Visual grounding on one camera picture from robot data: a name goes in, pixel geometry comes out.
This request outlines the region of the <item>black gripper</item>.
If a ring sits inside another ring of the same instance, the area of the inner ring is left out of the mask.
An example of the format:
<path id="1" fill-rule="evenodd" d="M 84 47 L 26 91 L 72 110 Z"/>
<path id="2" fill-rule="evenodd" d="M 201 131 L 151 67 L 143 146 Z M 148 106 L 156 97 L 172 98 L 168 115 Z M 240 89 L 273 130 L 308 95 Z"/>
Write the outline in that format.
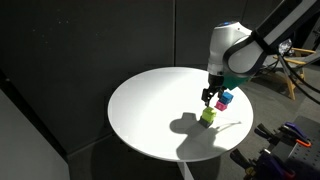
<path id="1" fill-rule="evenodd" d="M 201 99 L 204 102 L 207 102 L 207 105 L 210 106 L 211 102 L 220 96 L 220 91 L 218 89 L 223 88 L 224 77 L 220 75 L 212 75 L 208 76 L 208 83 L 210 90 L 217 90 L 217 91 L 210 91 L 208 89 L 204 89 L 202 91 Z"/>

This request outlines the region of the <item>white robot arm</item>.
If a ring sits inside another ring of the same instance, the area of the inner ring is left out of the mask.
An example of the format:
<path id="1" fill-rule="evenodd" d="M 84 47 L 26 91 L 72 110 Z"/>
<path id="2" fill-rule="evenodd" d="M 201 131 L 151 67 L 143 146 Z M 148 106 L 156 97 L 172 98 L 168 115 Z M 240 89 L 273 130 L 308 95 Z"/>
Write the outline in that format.
<path id="1" fill-rule="evenodd" d="M 283 0 L 254 30 L 240 22 L 224 22 L 213 29 L 207 71 L 209 87 L 202 100 L 225 89 L 232 90 L 255 75 L 266 57 L 279 53 L 278 46 L 319 12 L 320 0 Z"/>

